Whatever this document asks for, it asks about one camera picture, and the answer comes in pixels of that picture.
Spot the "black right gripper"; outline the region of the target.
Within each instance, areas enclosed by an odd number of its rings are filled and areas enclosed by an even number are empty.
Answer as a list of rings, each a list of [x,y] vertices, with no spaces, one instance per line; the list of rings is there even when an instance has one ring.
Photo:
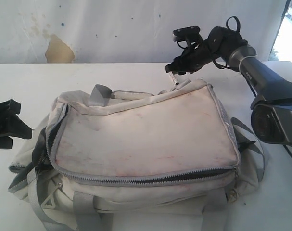
[[[200,70],[204,65],[212,62],[215,55],[206,46],[198,48],[186,54],[176,57],[173,62],[165,66],[166,72],[175,72],[177,75],[185,75]]]

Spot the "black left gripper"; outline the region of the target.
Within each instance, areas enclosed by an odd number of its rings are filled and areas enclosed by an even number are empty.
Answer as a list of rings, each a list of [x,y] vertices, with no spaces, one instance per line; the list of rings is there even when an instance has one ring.
[[[12,149],[10,137],[32,138],[32,128],[17,116],[20,111],[21,104],[13,99],[0,103],[0,149]]]

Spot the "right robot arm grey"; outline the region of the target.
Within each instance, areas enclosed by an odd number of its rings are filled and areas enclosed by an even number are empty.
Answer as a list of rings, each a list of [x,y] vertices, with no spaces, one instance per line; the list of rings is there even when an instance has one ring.
[[[214,27],[207,39],[200,28],[191,26],[173,31],[176,43],[186,42],[180,56],[165,67],[166,72],[184,75],[208,63],[244,76],[256,96],[251,104],[251,126],[265,143],[292,146],[292,83],[256,58],[256,51],[240,30]]]

